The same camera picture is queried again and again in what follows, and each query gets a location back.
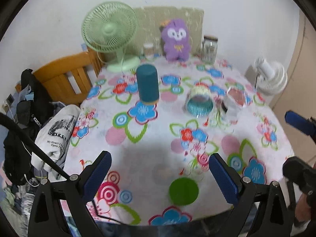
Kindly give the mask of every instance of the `purple plush toy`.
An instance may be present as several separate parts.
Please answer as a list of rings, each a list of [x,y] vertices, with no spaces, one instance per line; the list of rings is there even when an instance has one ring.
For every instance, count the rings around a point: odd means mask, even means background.
[[[161,33],[165,41],[163,50],[166,53],[167,61],[181,59],[187,61],[190,56],[191,46],[189,45],[189,31],[182,19],[171,20]]]

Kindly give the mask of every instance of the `floor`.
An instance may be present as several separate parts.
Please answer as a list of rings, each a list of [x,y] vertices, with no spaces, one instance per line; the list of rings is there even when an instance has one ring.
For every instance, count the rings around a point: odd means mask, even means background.
[[[287,125],[286,111],[293,110],[305,118],[316,118],[316,31],[306,20],[305,35],[293,75],[282,96],[274,106],[278,117],[296,156],[310,165],[316,161],[316,145],[312,139]]]

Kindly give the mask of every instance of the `metal bolt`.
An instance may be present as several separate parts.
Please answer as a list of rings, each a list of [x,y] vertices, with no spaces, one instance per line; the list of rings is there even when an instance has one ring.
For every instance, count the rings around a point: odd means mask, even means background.
[[[73,174],[73,175],[71,175],[71,176],[69,177],[69,179],[72,180],[72,181],[75,181],[75,180],[78,179],[78,175]]]
[[[251,182],[250,178],[247,177],[247,176],[244,176],[244,177],[242,178],[242,180],[243,180],[245,183],[250,183],[250,182]]]
[[[43,178],[43,179],[40,181],[41,184],[47,184],[47,182],[48,182],[47,178]]]
[[[279,182],[277,182],[277,181],[273,181],[273,182],[272,182],[272,185],[273,185],[274,187],[279,187],[279,186],[280,186]]]

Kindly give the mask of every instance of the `white wall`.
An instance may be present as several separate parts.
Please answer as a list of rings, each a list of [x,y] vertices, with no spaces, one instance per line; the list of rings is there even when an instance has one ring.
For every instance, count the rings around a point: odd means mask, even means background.
[[[0,42],[0,101],[23,69],[37,69],[81,51],[81,22],[95,5],[110,0],[29,0]],[[202,8],[203,33],[219,37],[218,53],[241,73],[260,55],[289,65],[298,32],[292,0],[119,0],[132,7]]]

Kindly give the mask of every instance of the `teal cylindrical speaker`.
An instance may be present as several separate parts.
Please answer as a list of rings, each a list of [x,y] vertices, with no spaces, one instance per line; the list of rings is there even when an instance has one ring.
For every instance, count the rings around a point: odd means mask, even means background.
[[[143,104],[155,104],[159,100],[157,69],[151,64],[143,64],[136,70],[139,98]]]

